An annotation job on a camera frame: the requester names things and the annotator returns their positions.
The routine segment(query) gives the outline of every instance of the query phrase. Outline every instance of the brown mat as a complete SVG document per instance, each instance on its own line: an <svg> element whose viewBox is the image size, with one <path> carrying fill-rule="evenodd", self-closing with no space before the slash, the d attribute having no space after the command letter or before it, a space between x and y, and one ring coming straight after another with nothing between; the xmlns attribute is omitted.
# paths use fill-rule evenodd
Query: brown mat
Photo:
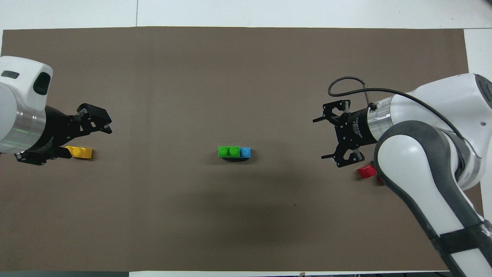
<svg viewBox="0 0 492 277"><path fill-rule="evenodd" d="M69 144L90 161L1 156L0 270L445 269L404 203L357 177L373 146L338 169L320 159L333 127L311 120L341 76L410 91L467 72L462 30L16 30L2 54L52 66L48 105L104 107L114 132Z"/></svg>

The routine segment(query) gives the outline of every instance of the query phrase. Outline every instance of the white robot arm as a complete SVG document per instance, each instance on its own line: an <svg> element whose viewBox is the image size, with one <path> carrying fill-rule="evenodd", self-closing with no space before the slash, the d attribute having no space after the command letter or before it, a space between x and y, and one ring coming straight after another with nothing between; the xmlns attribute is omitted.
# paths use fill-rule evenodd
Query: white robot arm
<svg viewBox="0 0 492 277"><path fill-rule="evenodd" d="M378 175L410 208L432 245L457 277L492 276L492 226L479 215L463 189L483 175L492 135L492 83L462 74L398 93L368 108L349 112L350 101L323 105L335 125L338 167L364 160L358 148L376 143ZM333 109L343 111L335 115ZM346 151L352 150L349 159Z"/></svg>
<svg viewBox="0 0 492 277"><path fill-rule="evenodd" d="M76 115L46 105L51 67L24 58L0 57L0 153L19 162L44 165L48 159L71 158L61 145L101 131L110 134L105 109L82 104Z"/></svg>

